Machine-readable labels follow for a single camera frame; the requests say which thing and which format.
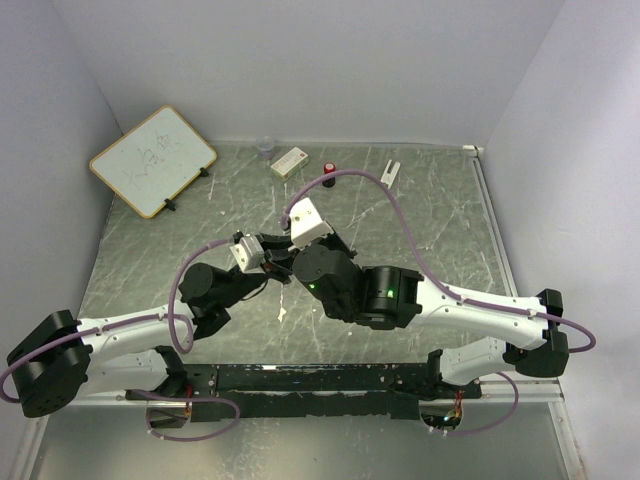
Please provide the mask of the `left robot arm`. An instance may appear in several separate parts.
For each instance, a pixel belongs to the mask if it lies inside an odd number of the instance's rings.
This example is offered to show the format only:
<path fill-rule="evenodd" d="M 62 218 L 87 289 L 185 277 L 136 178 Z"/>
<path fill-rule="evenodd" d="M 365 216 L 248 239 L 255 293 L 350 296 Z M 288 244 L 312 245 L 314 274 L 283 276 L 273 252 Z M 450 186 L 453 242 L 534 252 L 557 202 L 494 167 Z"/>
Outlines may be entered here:
<path fill-rule="evenodd" d="M 8 355 L 1 380 L 11 381 L 16 392 L 3 392 L 2 400 L 38 418 L 99 393 L 165 399 L 190 394 L 182 355 L 218 333 L 231 319 L 230 308 L 269 280 L 290 280 L 295 246 L 289 235 L 238 233 L 199 251 L 222 245 L 230 248 L 235 266 L 223 270 L 191 254 L 165 305 L 116 317 L 77 319 L 68 310 L 47 316 Z"/>

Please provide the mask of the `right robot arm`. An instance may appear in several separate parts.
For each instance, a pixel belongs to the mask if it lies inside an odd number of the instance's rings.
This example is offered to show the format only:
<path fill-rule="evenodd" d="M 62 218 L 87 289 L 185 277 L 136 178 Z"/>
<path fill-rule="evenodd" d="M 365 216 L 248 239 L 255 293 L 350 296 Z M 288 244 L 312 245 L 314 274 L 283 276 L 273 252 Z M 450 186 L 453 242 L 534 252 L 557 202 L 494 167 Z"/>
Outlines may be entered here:
<path fill-rule="evenodd" d="M 540 297 L 438 288 L 415 270 L 361 267 L 351 254 L 324 241 L 296 255 L 293 274 L 332 319 L 379 331 L 422 323 L 480 335 L 478 341 L 436 354 L 436 365 L 424 374 L 425 388 L 435 397 L 504 370 L 559 377 L 569 360 L 567 336 L 547 319 Z"/>

